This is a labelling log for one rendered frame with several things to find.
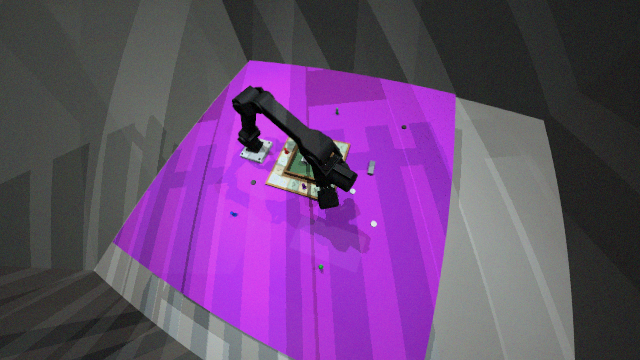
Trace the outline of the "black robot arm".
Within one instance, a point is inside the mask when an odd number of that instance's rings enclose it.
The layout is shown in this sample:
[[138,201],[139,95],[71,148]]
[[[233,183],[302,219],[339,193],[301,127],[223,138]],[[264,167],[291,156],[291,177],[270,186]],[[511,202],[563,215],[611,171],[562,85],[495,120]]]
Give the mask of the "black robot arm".
[[[329,182],[345,192],[352,188],[358,174],[350,170],[334,141],[320,130],[306,127],[276,101],[271,92],[264,91],[262,86],[253,88],[250,85],[232,99],[232,103],[242,123],[237,139],[247,147],[246,151],[256,154],[264,144],[257,138],[260,130],[256,126],[256,113],[263,114],[297,143],[300,153],[311,165],[316,177],[328,177]],[[334,154],[330,158],[332,153]]]

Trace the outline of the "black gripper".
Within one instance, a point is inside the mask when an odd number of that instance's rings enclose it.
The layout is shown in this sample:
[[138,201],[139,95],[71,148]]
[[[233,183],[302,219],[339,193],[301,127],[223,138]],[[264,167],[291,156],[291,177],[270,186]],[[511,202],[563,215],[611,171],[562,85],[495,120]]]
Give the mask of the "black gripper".
[[[314,175],[314,173],[313,173]],[[328,177],[318,178],[314,175],[316,187],[320,187],[321,191],[317,191],[318,203],[320,209],[328,209],[338,207],[339,200],[335,188],[331,187],[331,182],[327,180]],[[328,188],[327,188],[328,186]],[[323,189],[324,187],[324,189]]]

